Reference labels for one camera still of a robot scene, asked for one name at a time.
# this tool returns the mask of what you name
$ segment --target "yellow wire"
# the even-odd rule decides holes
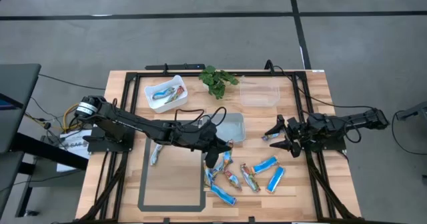
[[[44,122],[39,121],[39,120],[36,120],[36,119],[34,119],[33,117],[31,117],[31,116],[29,116],[29,115],[27,115],[27,114],[24,114],[24,116],[28,117],[30,120],[33,120],[34,122],[36,122],[37,124],[39,124],[40,126],[42,126],[42,128],[45,128],[45,124],[44,124]],[[58,130],[62,130],[62,128],[60,128],[60,127],[55,127],[55,126],[51,126],[51,128],[55,128],[55,129],[58,129]]]
[[[70,108],[68,108],[68,109],[65,111],[65,113],[64,113],[64,116],[63,116],[62,121],[63,121],[63,126],[64,126],[64,131],[65,131],[65,132],[67,132],[69,129],[76,128],[76,127],[78,127],[78,126],[79,126],[79,124],[75,124],[75,125],[72,125],[72,126],[70,126],[70,127],[68,127],[68,126],[67,126],[67,116],[68,116],[69,112],[70,112],[74,107],[76,107],[76,106],[78,106],[78,105],[79,105],[79,104],[78,104],[78,103],[76,103],[76,104],[74,104],[74,105],[70,106]]]

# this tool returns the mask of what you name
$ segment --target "gray floor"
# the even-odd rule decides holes
[[[298,0],[300,11],[427,10],[427,0]],[[290,0],[2,0],[0,15],[96,15],[208,11],[290,11]],[[313,69],[325,69],[333,100],[393,112],[425,101],[427,16],[304,17]],[[41,72],[84,85],[104,87],[112,69],[143,69],[163,63],[205,63],[253,69],[266,59],[284,69],[301,69],[294,20],[218,18],[109,21],[0,21],[0,63],[40,63]],[[62,114],[82,96],[102,94],[40,78],[34,98]],[[337,109],[346,115],[358,110]],[[45,117],[31,102],[28,112]],[[425,121],[396,124],[410,150],[427,153]],[[44,131],[24,120],[20,131],[38,138]],[[365,218],[425,223],[425,156],[407,154],[390,128],[363,131],[348,156]],[[39,217],[14,219],[23,186],[13,188],[0,223],[50,223],[73,219],[80,194],[75,188],[38,188],[29,207]]]

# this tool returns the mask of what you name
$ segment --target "white square bowl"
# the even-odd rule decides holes
[[[157,93],[159,91],[164,91],[169,87],[178,88],[178,86],[182,86],[184,88],[184,92],[175,101],[165,104],[165,102],[169,97],[153,100],[152,97],[154,93]],[[179,107],[180,105],[184,105],[187,103],[187,98],[188,98],[187,87],[185,87],[185,84],[181,76],[179,75],[176,75],[170,81],[166,81],[165,83],[156,85],[154,87],[147,86],[145,87],[144,92],[145,92],[145,97],[147,97],[149,107],[153,109],[156,113],[163,113],[167,110],[173,109],[175,107]]]

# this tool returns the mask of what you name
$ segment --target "transparent container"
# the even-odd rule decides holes
[[[247,107],[273,107],[280,100],[275,77],[241,77],[240,103]]]
[[[224,114],[218,113],[213,119],[213,124],[218,124]],[[224,121],[216,127],[216,135],[224,141],[233,140],[235,145],[239,145],[246,138],[244,117],[241,113],[227,113]]]

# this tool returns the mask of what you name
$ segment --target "wooden table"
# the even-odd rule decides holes
[[[105,91],[105,98],[113,101],[121,99],[125,74],[127,71],[111,71]],[[322,101],[332,103],[326,74],[324,72],[306,71],[311,96]],[[144,95],[144,87],[157,85],[170,80],[170,77],[144,77],[141,79],[135,114],[147,119],[172,120],[175,110],[157,114],[148,106]],[[183,77],[189,91],[188,102],[181,106],[182,109],[204,109],[206,113],[213,113],[218,107],[224,106],[228,113],[241,113],[244,116],[246,140],[242,146],[233,150],[234,163],[230,171],[235,173],[242,181],[243,191],[238,192],[231,187],[226,179],[219,176],[216,184],[235,196],[238,202],[231,207],[222,202],[213,193],[206,191],[205,207],[202,211],[140,211],[138,208],[139,186],[143,170],[143,157],[146,136],[143,133],[135,134],[133,151],[129,153],[125,175],[125,185],[121,200],[119,222],[146,222],[163,221],[169,217],[171,221],[248,221],[249,216],[254,216],[256,221],[315,221],[312,190],[306,158],[301,154],[293,158],[290,153],[281,149],[268,147],[270,142],[261,140],[261,136],[276,124],[276,115],[282,114],[285,119],[297,117],[296,103],[292,82],[286,77],[280,77],[280,102],[276,107],[244,107],[240,104],[240,89],[238,86],[229,86],[222,100],[215,100],[209,96],[197,77]],[[306,109],[304,95],[303,108]],[[128,95],[127,107],[129,110],[131,94]],[[319,113],[334,114],[334,108],[313,101],[314,111]],[[197,113],[180,113],[179,120],[192,120]],[[240,173],[240,163],[249,166],[255,165],[272,155],[277,155],[280,165],[286,168],[285,177],[280,182],[273,195],[266,192],[265,188],[273,175],[275,168],[271,168],[257,176],[261,191],[253,193],[244,183]],[[326,167],[328,170],[330,186],[341,199],[342,203],[355,215],[360,216],[356,193],[354,191],[351,173],[347,161],[336,151],[325,151]],[[81,217],[93,205],[95,190],[101,170],[104,153],[95,153],[90,157],[86,177],[81,192],[76,218]],[[188,149],[167,146],[159,156],[158,164],[149,167],[145,189],[144,205],[198,205],[200,200],[200,168],[201,153],[190,152]],[[101,190],[105,184],[106,171],[101,182]],[[327,217],[326,198],[321,187],[320,197],[322,210]],[[115,190],[111,192],[107,218],[111,217]]]

